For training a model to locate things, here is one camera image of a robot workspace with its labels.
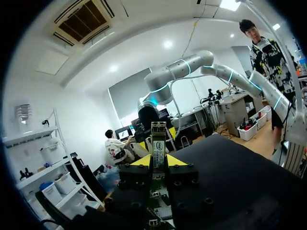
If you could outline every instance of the intel logo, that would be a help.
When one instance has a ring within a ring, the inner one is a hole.
[[[156,146],[157,146],[158,150],[162,150],[162,148],[163,148],[161,142],[157,142]]]

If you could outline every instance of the ceiling vent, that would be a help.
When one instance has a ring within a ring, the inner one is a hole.
[[[107,0],[77,0],[54,21],[54,36],[70,46],[86,44],[110,28],[114,13]]]

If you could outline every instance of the seated man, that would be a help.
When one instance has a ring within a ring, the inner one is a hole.
[[[126,143],[121,142],[114,138],[114,132],[112,130],[108,130],[106,132],[106,137],[108,140],[105,142],[105,147],[107,152],[109,153],[109,158],[113,165],[131,164],[134,161],[134,156],[130,153],[129,150],[124,149],[127,148],[131,142],[132,136],[129,136]]]

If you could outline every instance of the ceiling light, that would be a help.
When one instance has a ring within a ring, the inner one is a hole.
[[[280,28],[280,25],[279,25],[279,24],[276,24],[276,25],[273,26],[273,29],[274,29],[274,30],[278,30],[279,28]]]
[[[170,42],[170,41],[164,42],[164,47],[165,47],[165,49],[169,49],[169,48],[171,48],[172,46],[173,46],[173,43],[172,43],[172,42]]]
[[[116,72],[118,70],[118,66],[111,66],[110,67],[110,72]]]
[[[236,0],[222,0],[220,7],[231,11],[236,11],[240,4],[241,2],[236,2]]]

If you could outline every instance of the floor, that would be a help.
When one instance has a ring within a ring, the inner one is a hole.
[[[197,138],[193,141],[193,143],[196,143],[200,140],[202,140],[204,137]],[[258,130],[258,133],[249,141],[244,141],[238,137],[231,135],[231,140],[235,143],[238,143],[240,145],[243,145],[250,150],[264,156],[267,159],[272,158],[273,153],[273,131],[271,127],[271,121],[267,121],[266,125],[262,127],[260,130]]]

